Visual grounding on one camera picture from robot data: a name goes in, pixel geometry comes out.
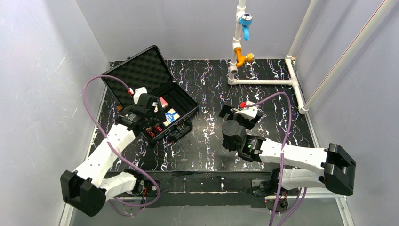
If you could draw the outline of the red dice pair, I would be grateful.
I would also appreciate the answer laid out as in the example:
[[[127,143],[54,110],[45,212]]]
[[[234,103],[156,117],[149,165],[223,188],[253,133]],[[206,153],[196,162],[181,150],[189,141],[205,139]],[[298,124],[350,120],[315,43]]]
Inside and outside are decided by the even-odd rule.
[[[155,126],[155,129],[156,129],[159,133],[161,133],[161,132],[163,131],[163,128],[162,128],[160,125],[156,125],[156,126]]]

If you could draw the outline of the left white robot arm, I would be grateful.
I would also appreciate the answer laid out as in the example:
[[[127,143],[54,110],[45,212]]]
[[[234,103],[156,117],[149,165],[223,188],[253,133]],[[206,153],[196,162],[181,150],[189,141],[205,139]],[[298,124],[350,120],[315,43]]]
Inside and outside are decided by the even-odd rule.
[[[93,217],[111,198],[134,190],[137,173],[121,172],[111,178],[105,175],[116,159],[124,160],[121,153],[140,133],[165,121],[158,97],[146,93],[135,96],[134,104],[122,110],[93,153],[75,170],[61,175],[63,201]]]

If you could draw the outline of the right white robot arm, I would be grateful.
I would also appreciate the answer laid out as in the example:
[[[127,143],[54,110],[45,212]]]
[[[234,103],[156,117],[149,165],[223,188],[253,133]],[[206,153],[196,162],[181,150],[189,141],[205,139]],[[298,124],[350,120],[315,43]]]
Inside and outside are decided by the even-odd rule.
[[[327,148],[309,148],[283,145],[269,138],[247,134],[260,120],[257,107],[234,108],[224,105],[219,117],[227,119],[222,124],[222,146],[236,151],[238,157],[248,162],[284,163],[291,169],[273,170],[265,186],[270,194],[278,186],[285,190],[302,187],[320,187],[344,196],[354,193],[356,161],[338,145]]]

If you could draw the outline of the orange pipe fitting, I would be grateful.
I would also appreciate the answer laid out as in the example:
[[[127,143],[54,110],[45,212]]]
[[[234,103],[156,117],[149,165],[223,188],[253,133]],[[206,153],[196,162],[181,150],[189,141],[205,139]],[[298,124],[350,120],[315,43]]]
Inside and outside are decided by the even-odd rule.
[[[255,56],[253,53],[248,53],[246,55],[243,55],[241,53],[241,48],[235,48],[234,52],[237,56],[236,66],[238,68],[243,66],[244,63],[252,63],[255,59]]]

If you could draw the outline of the red playing card box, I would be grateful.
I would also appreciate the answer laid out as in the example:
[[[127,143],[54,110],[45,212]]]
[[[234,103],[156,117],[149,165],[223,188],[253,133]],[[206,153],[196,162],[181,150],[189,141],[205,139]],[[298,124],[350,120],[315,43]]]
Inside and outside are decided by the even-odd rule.
[[[160,97],[160,102],[163,109],[166,109],[169,106],[169,103],[163,97]]]

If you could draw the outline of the blue playing card box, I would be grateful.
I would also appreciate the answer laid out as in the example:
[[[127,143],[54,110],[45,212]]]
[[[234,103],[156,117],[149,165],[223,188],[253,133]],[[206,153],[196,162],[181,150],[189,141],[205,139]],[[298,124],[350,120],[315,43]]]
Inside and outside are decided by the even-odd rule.
[[[167,127],[168,125],[179,119],[180,115],[174,108],[170,108],[167,112],[165,112],[165,117],[166,121],[163,122],[163,125]]]

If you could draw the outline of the black foam-lined poker case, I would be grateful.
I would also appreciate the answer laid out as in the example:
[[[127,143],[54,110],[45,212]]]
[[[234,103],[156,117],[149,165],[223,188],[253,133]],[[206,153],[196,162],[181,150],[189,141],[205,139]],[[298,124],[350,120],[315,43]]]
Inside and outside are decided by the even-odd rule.
[[[180,118],[167,127],[163,123],[156,124],[163,128],[161,133],[155,129],[156,125],[140,133],[150,143],[155,143],[164,137],[169,141],[176,142],[192,130],[193,125],[190,118],[198,111],[198,103],[180,85],[174,82],[174,78],[156,45],[148,47],[106,71],[101,79],[115,96],[122,110],[134,104],[133,93],[135,89],[146,87],[147,94],[158,98],[163,97],[169,103],[164,112],[174,108],[179,113]],[[156,137],[151,138],[147,133],[149,130],[152,130]]]

